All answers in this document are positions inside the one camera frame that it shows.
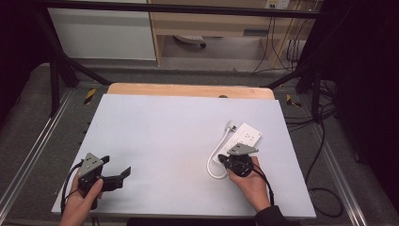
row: hand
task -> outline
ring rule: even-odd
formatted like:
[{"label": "hand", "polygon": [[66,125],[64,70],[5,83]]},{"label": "hand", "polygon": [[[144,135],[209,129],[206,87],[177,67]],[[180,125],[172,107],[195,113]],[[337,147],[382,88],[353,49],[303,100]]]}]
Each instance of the hand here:
[{"label": "hand", "polygon": [[98,180],[91,190],[88,192],[86,197],[79,192],[78,189],[78,180],[79,177],[75,174],[72,182],[71,192],[73,194],[67,200],[67,205],[65,207],[64,214],[62,215],[60,226],[68,226],[68,225],[83,225],[86,218],[88,217],[88,213],[90,212],[91,205],[97,197],[101,197],[101,189],[103,187],[103,179]]},{"label": "hand", "polygon": [[[251,157],[252,163],[256,166],[259,165],[258,157]],[[263,178],[256,172],[251,172],[247,177],[239,177],[231,170],[227,169],[230,180],[232,180],[247,198],[249,203],[255,208],[256,212],[260,212],[267,207],[270,207],[270,201],[267,197],[267,187]]]}]

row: white tabletop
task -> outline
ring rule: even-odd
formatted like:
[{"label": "white tabletop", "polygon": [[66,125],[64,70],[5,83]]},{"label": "white tabletop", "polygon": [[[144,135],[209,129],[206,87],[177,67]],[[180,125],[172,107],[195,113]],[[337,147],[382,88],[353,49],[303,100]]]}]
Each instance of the white tabletop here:
[{"label": "white tabletop", "polygon": [[[105,192],[94,211],[126,217],[247,218],[255,215],[228,178],[213,179],[206,161],[228,121],[263,133],[261,168],[285,217],[315,218],[278,101],[105,94],[74,165],[87,153],[110,155],[103,176],[132,174]],[[214,164],[215,174],[222,168]],[[58,196],[53,212],[59,213]]]}]

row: sleeve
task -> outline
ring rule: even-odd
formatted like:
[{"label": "sleeve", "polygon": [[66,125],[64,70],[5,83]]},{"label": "sleeve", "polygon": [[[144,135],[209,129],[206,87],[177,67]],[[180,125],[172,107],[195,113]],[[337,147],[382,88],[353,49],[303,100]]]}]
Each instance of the sleeve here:
[{"label": "sleeve", "polygon": [[298,226],[298,222],[288,221],[279,210],[278,206],[270,206],[260,211],[255,216],[258,226]]}]

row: white cable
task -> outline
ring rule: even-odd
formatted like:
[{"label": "white cable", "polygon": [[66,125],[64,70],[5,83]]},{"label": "white cable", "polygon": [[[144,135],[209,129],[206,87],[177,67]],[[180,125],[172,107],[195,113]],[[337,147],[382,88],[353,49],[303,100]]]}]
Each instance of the white cable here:
[{"label": "white cable", "polygon": [[223,175],[220,176],[215,176],[212,172],[211,172],[211,161],[214,158],[215,153],[217,152],[217,150],[219,149],[220,145],[223,143],[223,141],[226,139],[227,134],[232,130],[235,131],[237,127],[234,125],[234,121],[229,121],[229,123],[227,123],[226,125],[226,134],[225,136],[222,138],[222,140],[220,140],[220,143],[217,144],[215,150],[212,152],[211,156],[209,156],[208,161],[206,162],[206,169],[208,170],[209,175],[211,175],[213,178],[215,179],[223,179],[227,176],[227,172],[225,171],[225,173],[223,173]]},{"label": "white cable", "polygon": [[214,175],[214,174],[211,172],[210,165],[211,165],[212,159],[214,158],[215,153],[217,153],[217,151],[218,151],[220,145],[221,145],[221,144],[223,143],[223,141],[226,139],[226,136],[227,136],[227,134],[230,132],[230,130],[231,130],[231,128],[226,128],[226,133],[225,133],[224,137],[222,138],[222,140],[220,140],[220,143],[217,144],[215,150],[212,152],[211,156],[209,156],[208,161],[207,161],[207,163],[206,163],[206,169],[208,170],[209,175],[210,175],[211,177],[215,178],[215,179],[223,179],[223,178],[225,178],[225,177],[227,176],[227,172],[226,172],[226,171],[225,171],[222,175],[219,175],[219,176]]},{"label": "white cable", "polygon": [[317,8],[317,4],[319,4],[319,0],[316,0],[316,5],[314,5],[314,7],[313,7],[312,11],[315,11],[315,10],[316,10],[316,8]]}]

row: white cabinet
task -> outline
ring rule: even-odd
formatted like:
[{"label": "white cabinet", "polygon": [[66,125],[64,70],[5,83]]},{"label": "white cabinet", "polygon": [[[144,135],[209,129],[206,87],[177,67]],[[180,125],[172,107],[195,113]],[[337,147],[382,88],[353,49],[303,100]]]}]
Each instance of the white cabinet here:
[{"label": "white cabinet", "polygon": [[[145,0],[104,2],[147,3]],[[75,58],[155,60],[148,12],[49,8],[64,52]]]}]

